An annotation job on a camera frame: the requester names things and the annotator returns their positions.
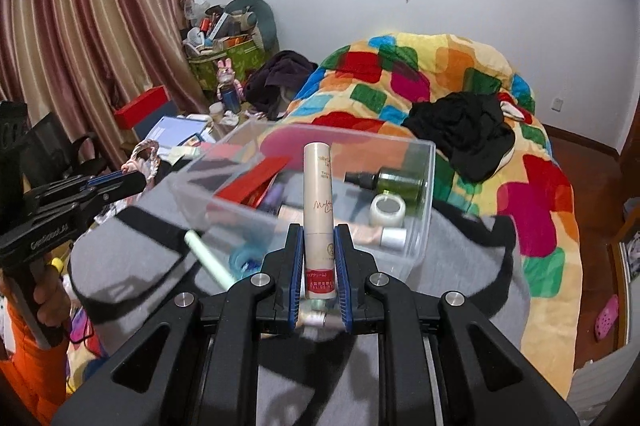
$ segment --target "patchwork blanket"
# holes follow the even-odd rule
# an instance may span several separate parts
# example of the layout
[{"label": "patchwork blanket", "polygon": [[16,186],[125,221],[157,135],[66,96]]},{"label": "patchwork blanket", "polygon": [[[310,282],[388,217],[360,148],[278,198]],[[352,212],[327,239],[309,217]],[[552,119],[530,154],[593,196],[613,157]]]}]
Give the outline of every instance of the patchwork blanket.
[{"label": "patchwork blanket", "polygon": [[284,123],[412,137],[400,125],[413,102],[462,90],[497,92],[526,120],[506,119],[516,135],[513,158],[483,183],[466,183],[439,154],[434,197],[475,215],[513,218],[532,296],[522,352],[566,397],[582,287],[574,194],[531,115],[529,85],[498,51],[453,35],[391,34],[351,44],[309,77]]}]

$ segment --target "green bottle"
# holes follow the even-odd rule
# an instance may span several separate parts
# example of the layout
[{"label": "green bottle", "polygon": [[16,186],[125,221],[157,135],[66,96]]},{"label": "green bottle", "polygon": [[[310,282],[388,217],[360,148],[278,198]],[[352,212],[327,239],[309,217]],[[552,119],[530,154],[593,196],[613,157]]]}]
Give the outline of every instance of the green bottle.
[{"label": "green bottle", "polygon": [[377,173],[347,172],[344,181],[379,194],[395,193],[411,208],[418,205],[424,184],[419,174],[393,168],[380,168]]}]

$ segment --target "bunny ears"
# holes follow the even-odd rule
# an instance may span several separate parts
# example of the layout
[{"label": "bunny ears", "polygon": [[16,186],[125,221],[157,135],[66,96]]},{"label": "bunny ears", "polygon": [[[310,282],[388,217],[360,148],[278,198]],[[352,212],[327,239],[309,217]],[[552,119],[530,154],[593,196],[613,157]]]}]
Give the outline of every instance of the bunny ears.
[{"label": "bunny ears", "polygon": [[224,62],[223,60],[220,60],[218,62],[218,70],[223,70],[223,69],[231,69],[232,68],[232,63],[231,63],[231,59],[227,58],[226,62]]}]

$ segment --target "electrical socket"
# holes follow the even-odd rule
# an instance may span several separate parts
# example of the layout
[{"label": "electrical socket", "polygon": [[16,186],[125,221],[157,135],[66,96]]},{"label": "electrical socket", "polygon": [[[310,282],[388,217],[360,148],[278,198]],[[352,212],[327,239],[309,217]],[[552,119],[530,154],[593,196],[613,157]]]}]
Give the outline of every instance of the electrical socket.
[{"label": "electrical socket", "polygon": [[555,98],[554,102],[551,103],[551,109],[555,112],[562,111],[562,104],[564,103],[564,99]]}]

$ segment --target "red label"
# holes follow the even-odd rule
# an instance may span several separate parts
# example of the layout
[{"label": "red label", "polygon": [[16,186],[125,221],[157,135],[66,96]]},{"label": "red label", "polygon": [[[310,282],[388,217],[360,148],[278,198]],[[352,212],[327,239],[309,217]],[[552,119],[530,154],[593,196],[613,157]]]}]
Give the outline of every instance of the red label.
[{"label": "red label", "polygon": [[316,294],[327,294],[334,291],[334,270],[317,269],[307,270],[306,290]]}]

